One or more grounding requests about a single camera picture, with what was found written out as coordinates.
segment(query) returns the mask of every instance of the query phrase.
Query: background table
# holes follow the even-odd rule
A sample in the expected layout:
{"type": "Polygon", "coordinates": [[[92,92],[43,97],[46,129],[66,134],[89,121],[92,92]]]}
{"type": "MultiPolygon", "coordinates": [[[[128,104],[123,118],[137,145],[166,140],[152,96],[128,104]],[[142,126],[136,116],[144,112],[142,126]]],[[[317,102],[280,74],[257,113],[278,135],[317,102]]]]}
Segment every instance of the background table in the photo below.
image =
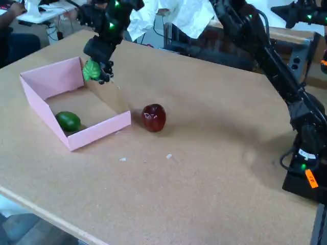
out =
{"type": "MultiPolygon", "coordinates": [[[[85,57],[93,35],[0,70],[0,194],[91,244],[309,244],[317,205],[282,190],[277,161],[294,132],[261,74],[123,41],[115,82],[132,112],[162,104],[167,125],[153,134],[134,120],[69,152],[29,107],[19,73],[85,57]]],[[[327,104],[325,90],[308,91],[327,104]]]]}
{"type": "MultiPolygon", "coordinates": [[[[86,3],[86,0],[74,0],[78,5],[82,5],[86,3]]],[[[57,31],[56,31],[56,25],[53,23],[53,19],[55,17],[60,18],[62,14],[65,12],[68,12],[70,10],[75,9],[76,7],[64,0],[51,3],[49,5],[40,5],[40,7],[44,8],[46,11],[41,12],[40,16],[35,17],[31,14],[25,13],[20,15],[17,20],[34,23],[34,24],[42,24],[45,21],[50,21],[50,25],[46,29],[46,32],[49,36],[49,43],[53,44],[58,39],[57,37],[57,31]]],[[[6,10],[0,9],[0,15],[4,14],[6,10]]]]}

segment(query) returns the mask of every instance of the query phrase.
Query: person's arm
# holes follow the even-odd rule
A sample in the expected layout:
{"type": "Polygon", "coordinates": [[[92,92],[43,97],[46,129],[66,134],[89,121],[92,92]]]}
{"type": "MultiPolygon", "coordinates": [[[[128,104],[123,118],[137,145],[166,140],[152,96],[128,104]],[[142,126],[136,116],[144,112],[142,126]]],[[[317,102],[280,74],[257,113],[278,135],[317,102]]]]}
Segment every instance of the person's arm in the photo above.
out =
{"type": "Polygon", "coordinates": [[[26,9],[23,4],[13,3],[6,13],[0,15],[0,30],[8,27],[17,16],[25,12],[26,9]]]}
{"type": "Polygon", "coordinates": [[[15,17],[16,16],[12,11],[7,11],[3,15],[0,15],[0,31],[8,27],[15,17]]]}

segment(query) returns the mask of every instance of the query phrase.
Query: orange tag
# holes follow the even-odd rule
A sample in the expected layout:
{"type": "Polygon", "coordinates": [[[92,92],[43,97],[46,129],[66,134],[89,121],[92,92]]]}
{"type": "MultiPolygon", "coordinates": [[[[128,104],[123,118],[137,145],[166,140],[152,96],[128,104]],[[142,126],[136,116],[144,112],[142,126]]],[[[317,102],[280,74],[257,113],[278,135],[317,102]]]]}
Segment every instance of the orange tag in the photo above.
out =
{"type": "Polygon", "coordinates": [[[311,185],[311,188],[318,187],[318,183],[317,183],[317,181],[316,181],[315,177],[313,176],[313,173],[311,172],[310,169],[306,170],[306,176],[307,176],[308,181],[309,181],[309,183],[311,185]]]}

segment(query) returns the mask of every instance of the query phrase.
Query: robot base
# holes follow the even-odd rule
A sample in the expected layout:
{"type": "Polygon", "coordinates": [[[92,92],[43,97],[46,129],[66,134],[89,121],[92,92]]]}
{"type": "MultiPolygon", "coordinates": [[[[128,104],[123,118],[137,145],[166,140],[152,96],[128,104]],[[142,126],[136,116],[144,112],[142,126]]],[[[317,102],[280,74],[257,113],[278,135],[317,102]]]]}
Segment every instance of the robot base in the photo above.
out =
{"type": "MultiPolygon", "coordinates": [[[[298,168],[295,166],[296,164],[300,163],[292,161],[290,167],[298,168]]],[[[316,188],[311,188],[306,175],[288,171],[284,179],[283,190],[327,205],[327,165],[321,163],[313,174],[318,183],[316,188]]]]}

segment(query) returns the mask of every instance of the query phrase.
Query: green plastic toy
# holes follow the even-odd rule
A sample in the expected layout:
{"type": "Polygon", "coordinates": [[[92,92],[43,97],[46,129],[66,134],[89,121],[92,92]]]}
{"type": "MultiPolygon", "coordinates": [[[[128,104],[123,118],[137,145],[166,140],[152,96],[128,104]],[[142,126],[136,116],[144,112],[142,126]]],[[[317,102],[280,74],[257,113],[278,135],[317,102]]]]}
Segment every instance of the green plastic toy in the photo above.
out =
{"type": "Polygon", "coordinates": [[[86,81],[88,81],[90,78],[93,80],[98,80],[101,73],[101,68],[97,62],[89,59],[83,67],[82,72],[86,81]]]}

